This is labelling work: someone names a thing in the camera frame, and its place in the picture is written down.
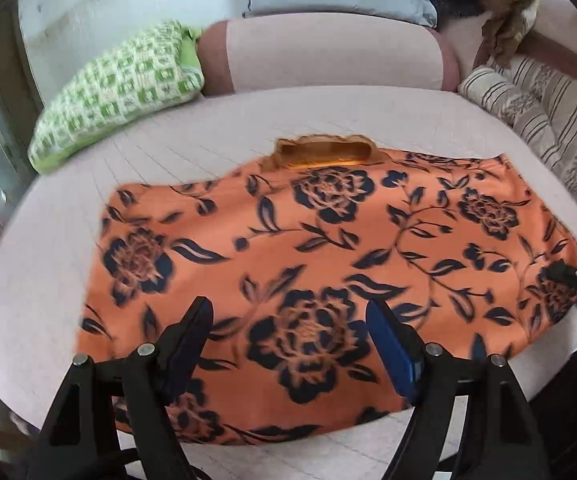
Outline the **orange black floral garment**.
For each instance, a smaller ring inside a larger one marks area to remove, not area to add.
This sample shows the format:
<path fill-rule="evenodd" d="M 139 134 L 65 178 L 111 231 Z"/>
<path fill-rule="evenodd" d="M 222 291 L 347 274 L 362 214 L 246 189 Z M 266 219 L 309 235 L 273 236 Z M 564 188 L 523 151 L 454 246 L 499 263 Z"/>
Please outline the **orange black floral garment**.
<path fill-rule="evenodd" d="M 95 361 L 214 307 L 179 440 L 258 445 L 402 411 L 365 323 L 382 300 L 459 358 L 515 356 L 566 316 L 546 277 L 577 239 L 505 156 L 384 150 L 369 162 L 272 167 L 215 181 L 127 183 L 108 199 L 77 348 Z"/>

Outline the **beige quilted mattress cover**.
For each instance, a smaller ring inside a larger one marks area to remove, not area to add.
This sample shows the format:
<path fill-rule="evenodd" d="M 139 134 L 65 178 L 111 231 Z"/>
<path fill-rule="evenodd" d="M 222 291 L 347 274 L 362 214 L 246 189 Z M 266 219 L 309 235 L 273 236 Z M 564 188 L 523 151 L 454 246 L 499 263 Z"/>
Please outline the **beige quilted mattress cover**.
<path fill-rule="evenodd" d="M 506 154 L 577 239 L 577 203 L 505 124 L 456 93 L 290 88 L 200 99 L 136 122 L 34 180 L 0 237 L 0 400 L 40 426 L 72 362 L 106 200 L 121 183 L 222 176 L 279 138 L 360 133 L 446 157 Z"/>

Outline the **green white patterned pillow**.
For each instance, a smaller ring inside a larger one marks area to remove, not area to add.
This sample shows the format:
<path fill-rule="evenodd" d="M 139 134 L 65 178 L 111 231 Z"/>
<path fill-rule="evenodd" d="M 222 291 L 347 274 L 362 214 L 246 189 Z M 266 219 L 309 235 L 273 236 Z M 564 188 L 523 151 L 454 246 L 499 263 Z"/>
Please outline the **green white patterned pillow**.
<path fill-rule="evenodd" d="M 115 131 L 200 95 L 200 29 L 162 22 L 88 63 L 42 110 L 28 146 L 38 174 Z"/>

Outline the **wooden framed window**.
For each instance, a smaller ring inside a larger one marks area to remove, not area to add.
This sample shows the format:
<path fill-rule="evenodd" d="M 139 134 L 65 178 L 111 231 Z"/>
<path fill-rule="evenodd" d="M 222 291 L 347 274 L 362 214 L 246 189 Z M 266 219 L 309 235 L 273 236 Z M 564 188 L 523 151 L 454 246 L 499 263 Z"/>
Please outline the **wooden framed window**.
<path fill-rule="evenodd" d="M 20 31 L 18 1 L 0 9 L 0 235 L 36 172 L 27 156 L 43 110 Z"/>

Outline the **pink bolster cushion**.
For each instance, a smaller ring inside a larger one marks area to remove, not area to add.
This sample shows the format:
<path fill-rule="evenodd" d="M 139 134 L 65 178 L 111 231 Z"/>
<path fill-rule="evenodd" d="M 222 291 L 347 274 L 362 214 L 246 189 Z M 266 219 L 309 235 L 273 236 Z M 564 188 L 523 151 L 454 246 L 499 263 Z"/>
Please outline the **pink bolster cushion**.
<path fill-rule="evenodd" d="M 435 30 L 375 16 L 292 13 L 212 24 L 197 44 L 204 96 L 321 86 L 453 92 L 461 81 Z"/>

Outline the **brown crumpled cloth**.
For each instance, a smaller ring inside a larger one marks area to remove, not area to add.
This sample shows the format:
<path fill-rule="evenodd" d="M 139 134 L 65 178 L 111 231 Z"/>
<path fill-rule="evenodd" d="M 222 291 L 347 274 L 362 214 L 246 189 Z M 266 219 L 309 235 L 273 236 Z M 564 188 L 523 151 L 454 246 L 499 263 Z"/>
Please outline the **brown crumpled cloth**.
<path fill-rule="evenodd" d="M 541 0 L 481 0 L 489 13 L 482 26 L 487 58 L 507 67 L 520 44 L 533 29 Z"/>

